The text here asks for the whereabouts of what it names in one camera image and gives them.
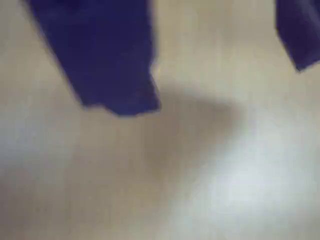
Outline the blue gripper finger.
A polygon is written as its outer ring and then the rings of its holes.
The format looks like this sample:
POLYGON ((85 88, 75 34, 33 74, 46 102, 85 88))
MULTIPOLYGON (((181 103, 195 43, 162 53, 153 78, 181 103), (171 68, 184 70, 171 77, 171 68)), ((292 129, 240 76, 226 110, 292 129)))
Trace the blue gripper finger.
POLYGON ((320 2, 276 0, 275 28, 299 72, 320 61, 320 2))
POLYGON ((74 92, 120 116, 156 111, 148 0, 28 0, 74 92))

